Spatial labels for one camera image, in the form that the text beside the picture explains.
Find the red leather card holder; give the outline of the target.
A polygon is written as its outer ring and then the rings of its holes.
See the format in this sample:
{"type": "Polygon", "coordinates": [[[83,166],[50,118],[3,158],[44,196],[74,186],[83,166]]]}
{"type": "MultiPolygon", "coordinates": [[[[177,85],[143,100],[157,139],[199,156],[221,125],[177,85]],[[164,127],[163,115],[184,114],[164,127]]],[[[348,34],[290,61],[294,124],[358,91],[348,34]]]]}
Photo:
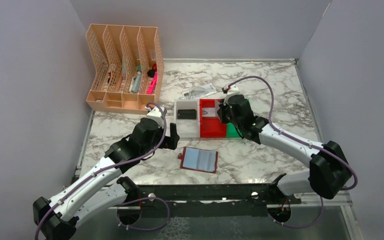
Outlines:
{"type": "Polygon", "coordinates": [[[215,174],[218,156],[219,153],[215,150],[185,146],[177,158],[180,160],[181,169],[215,174]]]}

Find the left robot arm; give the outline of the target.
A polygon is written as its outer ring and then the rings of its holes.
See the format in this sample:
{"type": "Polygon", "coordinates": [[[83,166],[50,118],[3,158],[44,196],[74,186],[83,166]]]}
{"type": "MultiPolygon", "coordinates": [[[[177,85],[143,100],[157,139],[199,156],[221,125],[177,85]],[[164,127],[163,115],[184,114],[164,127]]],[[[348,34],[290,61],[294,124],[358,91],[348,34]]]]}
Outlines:
{"type": "Polygon", "coordinates": [[[149,200],[139,187],[122,176],[153,156],[157,149],[175,150],[179,135],[175,123],[164,117],[140,119],[131,134],[114,142],[85,175],[51,198],[33,203],[34,239],[69,240],[77,228],[96,214],[116,205],[129,206],[149,200]]]}

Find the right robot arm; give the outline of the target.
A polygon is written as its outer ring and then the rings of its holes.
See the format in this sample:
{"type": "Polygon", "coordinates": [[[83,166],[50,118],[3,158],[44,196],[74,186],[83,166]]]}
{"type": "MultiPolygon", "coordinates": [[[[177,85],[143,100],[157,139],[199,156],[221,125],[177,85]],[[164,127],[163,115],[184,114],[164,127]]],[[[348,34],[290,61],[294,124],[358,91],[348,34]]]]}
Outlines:
{"type": "Polygon", "coordinates": [[[331,200],[352,177],[339,144],[310,141],[278,128],[267,118],[254,115],[242,94],[215,100],[215,112],[221,123],[232,124],[243,139],[275,148],[308,168],[299,173],[283,173],[272,182],[268,196],[276,204],[300,193],[316,193],[331,200]]]}

